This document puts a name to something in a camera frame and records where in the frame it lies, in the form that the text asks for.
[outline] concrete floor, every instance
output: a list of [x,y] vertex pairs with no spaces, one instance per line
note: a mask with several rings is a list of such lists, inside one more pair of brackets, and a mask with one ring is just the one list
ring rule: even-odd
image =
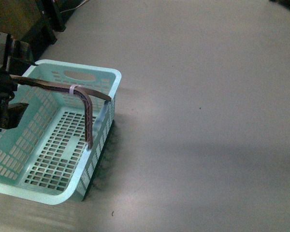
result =
[[0,232],[290,232],[290,11],[92,0],[43,58],[121,71],[84,202],[0,194]]

